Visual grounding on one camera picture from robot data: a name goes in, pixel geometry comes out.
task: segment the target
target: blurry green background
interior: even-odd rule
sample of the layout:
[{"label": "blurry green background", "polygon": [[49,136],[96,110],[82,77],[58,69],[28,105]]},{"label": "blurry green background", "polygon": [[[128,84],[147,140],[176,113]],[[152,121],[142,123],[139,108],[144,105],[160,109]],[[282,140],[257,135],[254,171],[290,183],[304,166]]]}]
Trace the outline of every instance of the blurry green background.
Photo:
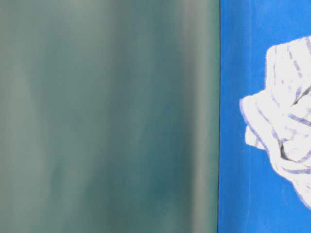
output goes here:
[{"label": "blurry green background", "polygon": [[0,0],[0,232],[216,232],[219,3]]}]

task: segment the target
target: green panel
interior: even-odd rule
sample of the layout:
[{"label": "green panel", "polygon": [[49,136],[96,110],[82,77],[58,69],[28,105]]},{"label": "green panel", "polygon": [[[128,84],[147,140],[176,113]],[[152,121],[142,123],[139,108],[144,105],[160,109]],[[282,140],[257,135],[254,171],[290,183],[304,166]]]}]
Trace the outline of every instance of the green panel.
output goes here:
[{"label": "green panel", "polygon": [[0,0],[0,232],[216,232],[218,16]]}]

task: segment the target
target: striped cloth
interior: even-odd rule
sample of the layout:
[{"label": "striped cloth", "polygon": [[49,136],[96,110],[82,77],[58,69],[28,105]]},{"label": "striped cloth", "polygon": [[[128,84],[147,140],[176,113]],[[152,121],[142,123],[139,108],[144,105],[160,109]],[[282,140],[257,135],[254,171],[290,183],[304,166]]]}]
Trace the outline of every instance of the striped cloth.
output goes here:
[{"label": "striped cloth", "polygon": [[272,46],[265,89],[240,100],[248,145],[267,151],[311,209],[311,37]]}]

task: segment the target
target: blue surface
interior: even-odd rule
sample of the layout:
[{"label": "blue surface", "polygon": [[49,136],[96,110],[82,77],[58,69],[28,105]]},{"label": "blue surface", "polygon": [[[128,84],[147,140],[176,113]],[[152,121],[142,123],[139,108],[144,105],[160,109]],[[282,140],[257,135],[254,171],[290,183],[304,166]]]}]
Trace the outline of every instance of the blue surface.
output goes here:
[{"label": "blue surface", "polygon": [[219,233],[309,232],[311,210],[267,154],[246,145],[239,99],[264,88],[265,54],[311,34],[308,0],[221,1]]}]

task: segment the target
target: crumpled cloth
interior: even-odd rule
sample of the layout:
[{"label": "crumpled cloth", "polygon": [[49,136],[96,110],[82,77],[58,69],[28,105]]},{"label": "crumpled cloth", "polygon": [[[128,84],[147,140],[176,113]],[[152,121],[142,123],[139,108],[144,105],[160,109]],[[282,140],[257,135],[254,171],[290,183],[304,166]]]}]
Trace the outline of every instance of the crumpled cloth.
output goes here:
[{"label": "crumpled cloth", "polygon": [[311,37],[272,46],[265,89],[240,100],[248,145],[264,149],[311,209]]}]

